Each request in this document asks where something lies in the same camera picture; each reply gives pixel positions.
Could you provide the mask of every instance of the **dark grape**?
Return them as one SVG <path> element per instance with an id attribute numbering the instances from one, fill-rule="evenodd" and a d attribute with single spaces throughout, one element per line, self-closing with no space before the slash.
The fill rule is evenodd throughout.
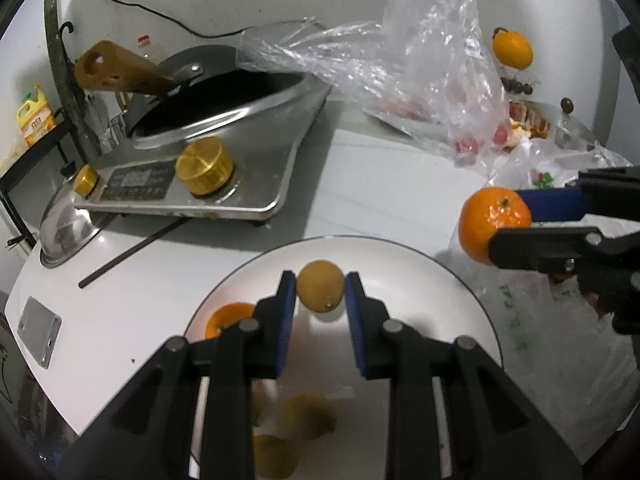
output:
<path id="1" fill-rule="evenodd" d="M 574 102 L 568 97 L 565 97 L 560 101 L 560 107 L 565 114 L 570 114 L 574 111 Z"/>

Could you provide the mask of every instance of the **metal rack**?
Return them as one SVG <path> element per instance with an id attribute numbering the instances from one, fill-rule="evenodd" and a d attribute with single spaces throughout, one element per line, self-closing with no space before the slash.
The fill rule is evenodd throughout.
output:
<path id="1" fill-rule="evenodd" d="M 47 155 L 52 149 L 56 148 L 62 161 L 65 164 L 69 163 L 68 157 L 66 156 L 62 146 L 60 145 L 60 141 L 63 137 L 70 135 L 73 143 L 78 150 L 80 158 L 83 163 L 87 162 L 86 153 L 80 144 L 80 139 L 78 136 L 78 131 L 73 126 L 71 121 L 63 121 L 58 126 L 56 126 L 53 130 L 51 130 L 47 135 L 42 137 L 38 142 L 36 142 L 33 146 L 31 146 L 26 152 L 22 154 L 22 156 L 15 161 L 12 167 L 7 170 L 7 172 L 0 177 L 0 202 L 6 209 L 9 218 L 14 223 L 15 227 L 18 229 L 20 236 L 14 238 L 14 240 L 9 240 L 12 243 L 18 243 L 21 241 L 26 241 L 31 249 L 33 249 L 36 245 L 36 239 L 31 233 L 30 229 L 24 223 L 24 220 L 18 213 L 15 208 L 14 203 L 11 200 L 10 192 L 12 189 L 17 186 L 17 184 L 24 178 L 24 176 L 29 173 L 38 162 L 40 162 L 44 156 Z"/>

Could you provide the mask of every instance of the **plastic wrap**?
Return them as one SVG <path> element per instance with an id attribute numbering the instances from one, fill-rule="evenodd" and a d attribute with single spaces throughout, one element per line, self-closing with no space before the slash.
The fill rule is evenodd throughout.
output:
<path id="1" fill-rule="evenodd" d="M 9 153 L 0 163 L 0 176 L 3 176 L 9 168 L 16 163 L 16 161 L 29 149 L 27 142 L 24 140 L 24 136 L 20 131 L 14 135 L 14 140 L 11 143 Z"/>
<path id="2" fill-rule="evenodd" d="M 577 178 L 580 169 L 628 165 L 601 146 L 568 152 L 549 140 L 526 139 L 488 184 L 562 187 Z M 597 225 L 607 236 L 640 228 L 634 222 L 591 216 L 581 224 Z M 457 232 L 440 260 L 487 310 L 508 375 L 585 462 L 633 407 L 640 372 L 631 339 L 613 331 L 610 315 L 598 316 L 576 278 L 553 284 L 538 272 L 478 264 L 463 252 Z"/>
<path id="3" fill-rule="evenodd" d="M 458 159 L 487 155 L 510 132 L 476 0 L 389 0 L 382 24 L 322 30 L 309 19 L 251 28 L 241 37 L 238 66 L 313 73 L 368 113 L 399 123 L 418 142 L 448 146 Z"/>

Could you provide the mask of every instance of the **small bottle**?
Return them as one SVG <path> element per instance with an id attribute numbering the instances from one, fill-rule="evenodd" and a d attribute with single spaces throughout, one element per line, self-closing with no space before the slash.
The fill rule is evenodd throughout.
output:
<path id="1" fill-rule="evenodd" d="M 138 38 L 138 50 L 140 51 L 140 56 L 146 57 L 155 64 L 164 61 L 168 57 L 164 48 L 159 43 L 152 42 L 148 34 Z"/>

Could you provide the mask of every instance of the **wooden handle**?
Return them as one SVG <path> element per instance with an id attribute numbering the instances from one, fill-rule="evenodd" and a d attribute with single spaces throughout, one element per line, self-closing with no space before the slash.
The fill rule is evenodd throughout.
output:
<path id="1" fill-rule="evenodd" d="M 75 74 L 87 90 L 164 96 L 177 86 L 158 65 L 107 40 L 82 55 Z"/>

